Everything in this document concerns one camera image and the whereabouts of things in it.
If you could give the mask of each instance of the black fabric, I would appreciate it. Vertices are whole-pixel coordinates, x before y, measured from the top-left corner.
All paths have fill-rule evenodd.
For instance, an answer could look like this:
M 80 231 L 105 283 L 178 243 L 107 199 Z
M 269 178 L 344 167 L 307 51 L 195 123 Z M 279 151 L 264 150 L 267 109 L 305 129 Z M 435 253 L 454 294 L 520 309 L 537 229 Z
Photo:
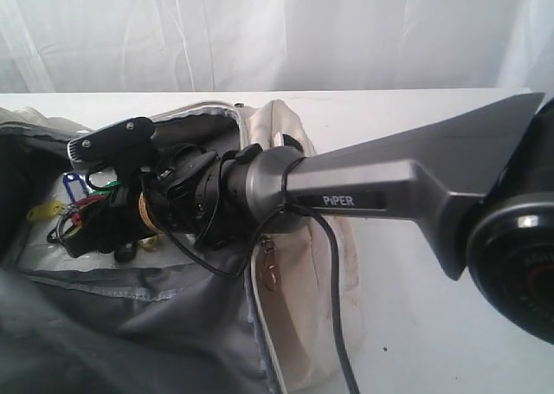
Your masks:
M 224 118 L 232 131 L 205 142 L 238 147 L 238 129 Z M 53 147 L 60 150 L 58 142 Z M 38 161 L 28 162 L 34 175 Z M 59 175 L 53 162 L 42 166 Z M 12 163 L 5 158 L 0 170 Z M 19 174 L 25 164 L 10 167 Z M 40 179 L 31 183 L 38 192 Z M 23 181 L 0 186 L 3 203 L 16 189 L 29 190 Z M 29 202 L 11 208 L 21 217 Z M 203 256 L 233 268 L 249 255 L 236 244 Z M 0 269 L 0 393 L 31 392 L 279 394 L 249 271 L 230 281 L 189 263 L 89 272 Z

